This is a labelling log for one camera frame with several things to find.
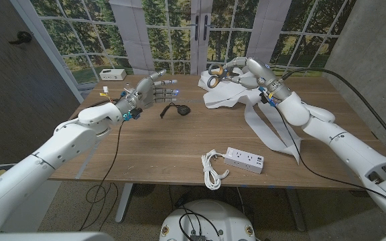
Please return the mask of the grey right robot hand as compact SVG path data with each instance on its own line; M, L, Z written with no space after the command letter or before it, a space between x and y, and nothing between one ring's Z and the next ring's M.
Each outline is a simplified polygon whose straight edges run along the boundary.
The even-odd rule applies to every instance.
M291 95L289 88L283 83L281 78L278 78L267 64L257 58L237 57L226 63L222 68L229 70L234 67L246 66L253 77L229 76L231 82L240 84L249 89L264 87L272 96L282 101Z

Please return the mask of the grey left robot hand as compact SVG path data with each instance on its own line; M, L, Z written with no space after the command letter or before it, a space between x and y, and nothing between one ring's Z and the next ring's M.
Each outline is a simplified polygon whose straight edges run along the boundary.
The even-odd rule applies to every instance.
M159 80L166 73L163 69L155 72L139 81L137 86L120 99L115 106L121 114L127 114L135 108L145 110L157 102L173 102L179 90L171 89L170 85L176 84L177 80Z

